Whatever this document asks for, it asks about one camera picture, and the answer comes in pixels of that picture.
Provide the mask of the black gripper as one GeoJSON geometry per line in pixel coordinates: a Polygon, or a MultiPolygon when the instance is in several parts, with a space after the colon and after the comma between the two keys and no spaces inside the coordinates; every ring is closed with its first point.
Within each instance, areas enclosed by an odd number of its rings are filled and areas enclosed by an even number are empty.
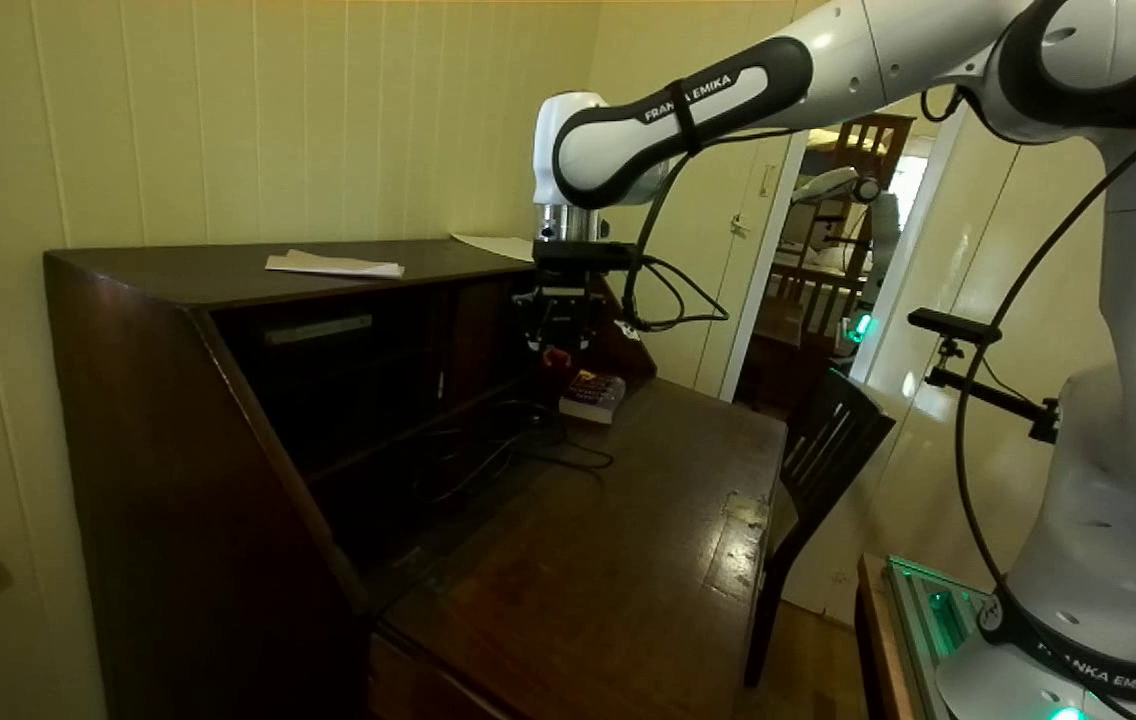
{"type": "Polygon", "coordinates": [[[604,289],[538,286],[513,302],[528,351],[560,366],[604,370],[623,356],[620,310],[604,289]]]}

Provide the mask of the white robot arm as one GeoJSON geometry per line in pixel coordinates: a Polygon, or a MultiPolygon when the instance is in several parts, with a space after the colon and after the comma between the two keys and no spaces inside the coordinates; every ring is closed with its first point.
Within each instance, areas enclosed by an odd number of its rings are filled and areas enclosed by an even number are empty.
{"type": "Polygon", "coordinates": [[[1136,720],[1136,0],[818,0],[765,41],[610,104],[560,91],[530,131],[545,258],[644,204],[690,152],[945,91],[1003,147],[1083,142],[1101,177],[1106,361],[1063,381],[1050,470],[970,638],[935,669],[952,720],[1136,720]]]}

